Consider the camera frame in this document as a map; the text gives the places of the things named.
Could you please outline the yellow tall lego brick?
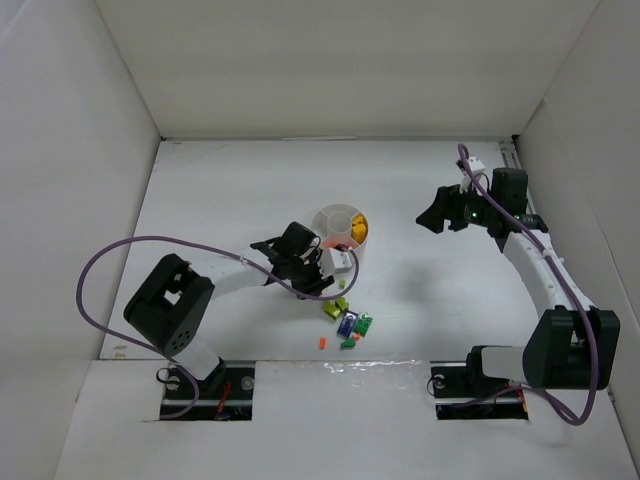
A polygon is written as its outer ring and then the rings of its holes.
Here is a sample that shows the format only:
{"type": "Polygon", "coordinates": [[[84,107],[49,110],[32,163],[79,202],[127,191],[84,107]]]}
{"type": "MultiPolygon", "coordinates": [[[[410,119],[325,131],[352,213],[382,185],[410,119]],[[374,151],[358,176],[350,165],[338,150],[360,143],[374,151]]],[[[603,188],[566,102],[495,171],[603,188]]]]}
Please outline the yellow tall lego brick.
{"type": "Polygon", "coordinates": [[[365,223],[353,224],[351,238],[359,245],[363,244],[368,235],[368,227],[365,223]]]}

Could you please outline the yellow-orange lego brick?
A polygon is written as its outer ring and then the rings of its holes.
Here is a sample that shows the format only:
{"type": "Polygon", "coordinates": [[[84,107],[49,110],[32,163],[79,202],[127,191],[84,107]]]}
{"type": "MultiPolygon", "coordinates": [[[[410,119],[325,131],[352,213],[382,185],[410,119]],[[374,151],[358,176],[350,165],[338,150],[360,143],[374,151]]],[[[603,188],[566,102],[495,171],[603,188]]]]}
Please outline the yellow-orange lego brick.
{"type": "Polygon", "coordinates": [[[367,226],[366,218],[363,215],[356,216],[352,219],[352,226],[364,225],[367,226]]]}

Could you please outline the blue lego plate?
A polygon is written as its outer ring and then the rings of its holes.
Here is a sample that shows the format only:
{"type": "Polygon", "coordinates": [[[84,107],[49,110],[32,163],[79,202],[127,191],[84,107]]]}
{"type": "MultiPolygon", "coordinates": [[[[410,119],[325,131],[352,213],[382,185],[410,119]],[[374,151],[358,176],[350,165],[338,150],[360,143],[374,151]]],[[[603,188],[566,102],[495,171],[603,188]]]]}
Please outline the blue lego plate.
{"type": "Polygon", "coordinates": [[[358,315],[353,312],[347,311],[342,315],[340,324],[337,329],[337,335],[341,338],[347,339],[351,336],[354,326],[358,321],[358,315]]]}

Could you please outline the green lego brick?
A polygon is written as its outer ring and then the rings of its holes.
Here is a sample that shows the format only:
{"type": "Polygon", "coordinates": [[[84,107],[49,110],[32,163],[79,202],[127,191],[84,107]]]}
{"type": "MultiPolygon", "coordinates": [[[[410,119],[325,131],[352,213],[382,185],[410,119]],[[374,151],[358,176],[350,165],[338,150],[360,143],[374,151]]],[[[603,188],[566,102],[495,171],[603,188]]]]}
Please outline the green lego brick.
{"type": "Polygon", "coordinates": [[[369,331],[373,318],[367,314],[361,314],[354,325],[353,332],[357,335],[365,337],[369,331]]]}

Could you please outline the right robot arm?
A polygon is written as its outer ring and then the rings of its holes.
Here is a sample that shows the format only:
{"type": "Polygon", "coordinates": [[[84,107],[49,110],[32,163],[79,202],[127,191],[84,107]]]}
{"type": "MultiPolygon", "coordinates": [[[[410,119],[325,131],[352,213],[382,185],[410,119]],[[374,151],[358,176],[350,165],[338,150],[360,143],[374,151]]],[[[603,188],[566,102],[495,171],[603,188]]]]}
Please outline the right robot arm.
{"type": "Polygon", "coordinates": [[[584,295],[556,255],[544,220],[527,211],[528,176],[496,168],[488,194],[469,179],[441,186],[417,224],[433,233],[457,232],[470,225],[487,230],[514,266],[529,293],[539,321],[529,341],[514,355],[518,380],[534,388],[605,389],[610,380],[620,321],[584,295]]]}

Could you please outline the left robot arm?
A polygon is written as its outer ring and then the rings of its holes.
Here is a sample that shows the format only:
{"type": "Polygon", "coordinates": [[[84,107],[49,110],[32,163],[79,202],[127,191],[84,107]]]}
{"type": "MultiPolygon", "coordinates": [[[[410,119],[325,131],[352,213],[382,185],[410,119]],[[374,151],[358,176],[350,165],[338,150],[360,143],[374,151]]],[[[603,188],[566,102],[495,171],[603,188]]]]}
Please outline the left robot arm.
{"type": "Polygon", "coordinates": [[[201,393],[223,383],[224,360],[198,336],[209,304],[219,297],[280,280],[297,297],[318,297],[334,283],[322,265],[317,235],[298,222],[240,254],[217,253],[207,273],[197,273],[177,254],[161,258],[129,300],[124,319],[163,357],[175,360],[197,381],[201,393]]]}

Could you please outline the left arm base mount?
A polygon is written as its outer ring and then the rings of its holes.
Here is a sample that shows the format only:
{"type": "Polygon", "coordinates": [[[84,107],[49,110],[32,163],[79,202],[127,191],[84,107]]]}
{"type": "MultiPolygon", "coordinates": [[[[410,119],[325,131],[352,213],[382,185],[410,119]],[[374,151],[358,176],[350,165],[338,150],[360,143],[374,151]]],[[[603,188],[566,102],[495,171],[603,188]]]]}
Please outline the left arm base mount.
{"type": "Polygon", "coordinates": [[[159,418],[166,421],[251,421],[256,364],[231,362],[211,386],[198,381],[199,393],[186,375],[169,364],[156,372],[163,387],[159,418]]]}

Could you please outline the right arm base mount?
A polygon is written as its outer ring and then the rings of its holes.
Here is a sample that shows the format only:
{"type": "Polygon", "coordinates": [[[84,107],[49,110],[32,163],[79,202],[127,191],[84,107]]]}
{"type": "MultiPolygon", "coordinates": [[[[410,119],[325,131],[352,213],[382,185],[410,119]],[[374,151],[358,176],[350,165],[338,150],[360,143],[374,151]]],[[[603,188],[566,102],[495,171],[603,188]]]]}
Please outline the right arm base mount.
{"type": "Polygon", "coordinates": [[[430,363],[427,391],[435,399],[436,418],[440,421],[528,420],[520,391],[488,399],[508,387],[506,379],[473,373],[465,361],[430,363]]]}

